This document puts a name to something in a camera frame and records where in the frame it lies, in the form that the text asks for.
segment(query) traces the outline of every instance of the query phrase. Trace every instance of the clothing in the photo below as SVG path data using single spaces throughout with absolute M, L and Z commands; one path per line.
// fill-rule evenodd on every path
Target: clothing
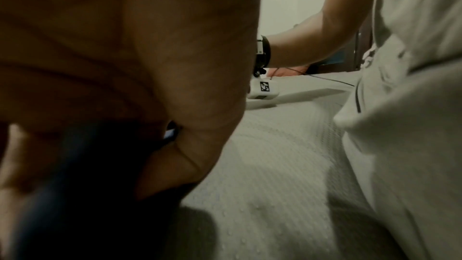
M 411 260 L 462 255 L 462 0 L 376 0 L 377 50 L 334 118 Z

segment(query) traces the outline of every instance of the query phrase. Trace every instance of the blurred hand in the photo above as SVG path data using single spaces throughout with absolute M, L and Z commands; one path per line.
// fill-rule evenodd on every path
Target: blurred hand
M 183 126 L 146 163 L 140 199 L 208 174 L 244 112 L 259 0 L 0 3 L 2 253 L 71 124 L 138 119 L 157 139 Z

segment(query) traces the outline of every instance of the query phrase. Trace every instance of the bed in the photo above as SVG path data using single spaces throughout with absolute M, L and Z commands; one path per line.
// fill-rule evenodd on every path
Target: bed
M 356 84 L 359 75 L 318 76 Z M 280 96 L 247 102 L 217 166 L 184 200 L 164 259 L 405 259 L 361 193 L 332 121 L 354 88 L 274 80 Z

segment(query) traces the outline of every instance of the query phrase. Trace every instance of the black cable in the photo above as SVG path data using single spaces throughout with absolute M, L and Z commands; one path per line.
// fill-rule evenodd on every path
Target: black cable
M 273 74 L 272 74 L 271 77 L 269 78 L 270 80 L 273 79 L 273 76 L 274 76 L 274 74 L 276 73 L 276 71 L 278 71 L 278 69 L 279 69 L 279 68 L 277 68 L 277 69 L 273 72 Z M 351 83 L 344 82 L 344 81 L 339 81 L 339 80 L 330 79 L 330 78 L 322 78 L 322 77 L 318 77 L 318 76 L 316 76 L 316 75 L 312 75 L 312 74 L 308 74 L 308 73 L 303 73 L 303 72 L 301 72 L 301 71 L 298 71 L 298 70 L 295 70 L 295 69 L 292 69 L 292 68 L 287 68 L 287 69 L 292 70 L 292 71 L 295 71 L 295 72 L 298 72 L 298 73 L 301 74 L 301 75 L 307 75 L 307 76 L 310 76 L 310 77 L 313 77 L 313 78 L 320 78 L 320 79 L 325 79 L 325 80 L 340 82 L 340 83 L 343 83 L 343 84 L 346 84 L 346 85 L 355 87 L 355 85 L 353 85 L 353 84 L 351 84 Z

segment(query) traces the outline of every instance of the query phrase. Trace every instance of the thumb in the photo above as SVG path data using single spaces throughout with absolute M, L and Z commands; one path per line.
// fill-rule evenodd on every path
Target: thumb
M 175 142 L 150 156 L 138 182 L 137 198 L 200 182 L 217 163 L 236 126 L 213 131 L 182 129 Z

